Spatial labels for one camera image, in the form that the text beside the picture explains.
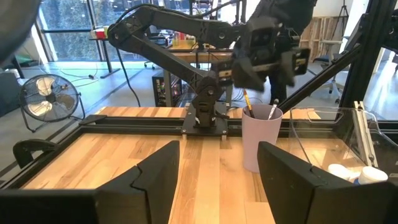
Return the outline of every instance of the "pencil cup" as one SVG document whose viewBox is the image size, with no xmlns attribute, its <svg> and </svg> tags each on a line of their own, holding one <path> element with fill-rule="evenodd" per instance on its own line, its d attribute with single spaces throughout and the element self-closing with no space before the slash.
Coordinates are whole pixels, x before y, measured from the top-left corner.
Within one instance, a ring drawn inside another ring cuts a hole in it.
<svg viewBox="0 0 398 224">
<path fill-rule="evenodd" d="M 276 108 L 271 119 L 268 116 L 272 105 L 252 105 L 254 117 L 250 117 L 247 107 L 242 112 L 243 166 L 251 172 L 259 172 L 257 151 L 259 142 L 266 141 L 273 145 L 278 138 L 282 111 Z"/>
</svg>

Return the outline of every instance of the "robotic arm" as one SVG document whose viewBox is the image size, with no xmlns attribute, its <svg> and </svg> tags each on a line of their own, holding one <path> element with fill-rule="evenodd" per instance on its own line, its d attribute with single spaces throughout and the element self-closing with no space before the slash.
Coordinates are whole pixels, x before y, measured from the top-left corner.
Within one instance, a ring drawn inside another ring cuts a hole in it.
<svg viewBox="0 0 398 224">
<path fill-rule="evenodd" d="M 194 35 L 197 41 L 216 48 L 237 44 L 230 60 L 216 63 L 211 71 L 199 70 L 152 43 L 145 35 L 150 25 Z M 282 79 L 293 85 L 294 75 L 307 70 L 309 49 L 297 48 L 299 36 L 276 19 L 252 17 L 244 25 L 209 21 L 159 6 L 139 6 L 127 18 L 112 24 L 108 30 L 109 43 L 118 49 L 139 54 L 186 81 L 197 97 L 196 127 L 211 128 L 217 113 L 215 103 L 223 94 L 223 86 L 232 82 L 236 87 L 264 91 L 266 76 L 279 71 Z"/>
</svg>

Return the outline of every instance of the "floor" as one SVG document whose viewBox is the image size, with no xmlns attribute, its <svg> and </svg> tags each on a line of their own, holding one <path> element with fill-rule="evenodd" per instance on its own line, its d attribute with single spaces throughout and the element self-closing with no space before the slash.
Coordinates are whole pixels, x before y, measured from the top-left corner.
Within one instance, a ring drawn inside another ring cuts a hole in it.
<svg viewBox="0 0 398 224">
<path fill-rule="evenodd" d="M 126 62 L 125 66 L 131 85 L 137 92 L 141 101 L 141 106 L 155 106 L 152 79 L 150 77 L 158 72 L 162 72 L 161 69 L 144 69 L 143 62 Z M 113 67 L 119 68 L 120 65 L 117 62 L 113 62 Z M 395 82 L 398 81 L 397 75 L 394 74 L 394 68 L 395 64 L 390 62 L 383 63 L 379 71 L 374 74 L 370 84 L 371 91 L 368 91 L 366 95 L 365 104 L 367 109 L 375 113 L 379 119 L 398 119 L 398 115 L 388 113 L 388 111 L 395 111 L 398 108 L 398 101 L 396 100 L 396 98 L 398 98 L 398 89 L 396 86 L 398 85 L 395 85 Z M 318 64 L 310 64 L 309 69 L 314 73 L 318 73 L 322 70 Z M 26 78 L 31 78 L 45 72 L 65 77 L 77 86 L 77 90 L 81 92 L 83 106 L 87 114 L 95 113 L 104 106 L 137 106 L 134 95 L 126 85 L 126 79 L 122 70 L 105 79 L 96 78 L 94 80 L 95 82 L 90 79 L 82 80 L 82 77 L 86 78 L 88 75 L 99 77 L 100 75 L 106 74 L 108 71 L 105 63 L 59 62 L 50 63 L 45 67 L 24 69 Z M 296 77 L 296 86 L 288 89 L 288 95 L 293 94 L 313 77 L 314 75 L 309 72 L 305 75 Z M 347 72 L 340 72 L 336 76 L 336 81 L 344 85 L 346 77 Z M 268 81 L 265 83 L 265 86 L 265 93 L 249 92 L 249 96 L 252 98 L 253 103 L 269 102 L 271 96 L 269 93 L 270 84 Z M 337 97 L 336 93 L 329 94 L 326 88 L 319 89 L 299 103 L 298 106 L 336 106 L 335 100 Z M 233 101 L 233 106 L 245 106 L 240 90 L 234 90 L 233 99 L 235 99 L 235 101 Z M 77 109 L 75 115 L 81 116 L 81 109 Z M 28 120 L 29 124 L 33 127 L 40 124 L 40 122 L 31 118 L 28 118 Z M 47 139 L 53 137 L 51 135 L 54 132 L 64 127 L 63 132 L 51 140 L 57 141 L 77 125 L 76 122 L 67 119 L 57 123 L 47 124 L 36 133 L 31 133 L 24 126 L 20 110 L 12 111 L 0 118 L 0 124 L 0 141 L 2 142 L 2 148 L 0 148 L 0 181 L 7 180 L 19 170 L 12 154 L 12 147 L 16 142 L 35 138 Z"/>
</svg>

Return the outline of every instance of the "wooden tabletop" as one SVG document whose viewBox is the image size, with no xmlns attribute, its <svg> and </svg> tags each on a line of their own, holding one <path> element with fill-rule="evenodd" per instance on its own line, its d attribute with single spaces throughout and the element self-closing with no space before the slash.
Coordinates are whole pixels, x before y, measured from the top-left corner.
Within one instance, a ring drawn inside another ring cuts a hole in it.
<svg viewBox="0 0 398 224">
<path fill-rule="evenodd" d="M 307 117 L 307 111 L 297 111 Z M 184 108 L 107 107 L 99 114 L 183 118 Z M 231 110 L 240 118 L 242 110 Z M 241 138 L 85 134 L 50 163 L 25 189 L 93 189 L 130 169 L 169 141 L 180 141 L 178 183 L 169 223 L 274 223 L 259 174 L 243 168 Z M 328 152 L 335 141 L 308 140 L 317 166 L 347 156 Z M 286 139 L 277 145 L 289 150 Z"/>
<path fill-rule="evenodd" d="M 192 42 L 189 42 L 187 40 L 180 40 L 178 45 L 173 45 L 169 47 L 169 50 L 191 50 L 195 49 L 197 47 L 192 48 L 193 44 Z M 195 63 L 196 62 L 196 55 L 195 53 L 173 53 L 177 57 L 183 59 L 186 62 L 189 63 Z M 214 53 L 199 53 L 198 54 L 198 60 L 200 63 L 214 63 L 219 60 L 227 60 L 231 57 L 231 52 L 214 52 Z"/>
</svg>

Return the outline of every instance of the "fan grille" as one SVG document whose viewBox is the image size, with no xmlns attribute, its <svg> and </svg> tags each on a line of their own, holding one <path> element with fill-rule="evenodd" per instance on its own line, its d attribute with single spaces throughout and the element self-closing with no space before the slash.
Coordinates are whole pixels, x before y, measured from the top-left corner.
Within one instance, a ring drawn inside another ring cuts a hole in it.
<svg viewBox="0 0 398 224">
<path fill-rule="evenodd" d="M 40 87 L 51 88 L 51 94 L 43 96 L 40 93 L 46 92 L 39 89 L 37 80 L 52 78 L 51 86 L 45 82 Z M 76 88 L 63 77 L 58 75 L 37 75 L 22 86 L 19 96 L 22 109 L 32 118 L 45 122 L 56 122 L 69 118 L 78 106 L 78 92 Z"/>
</svg>

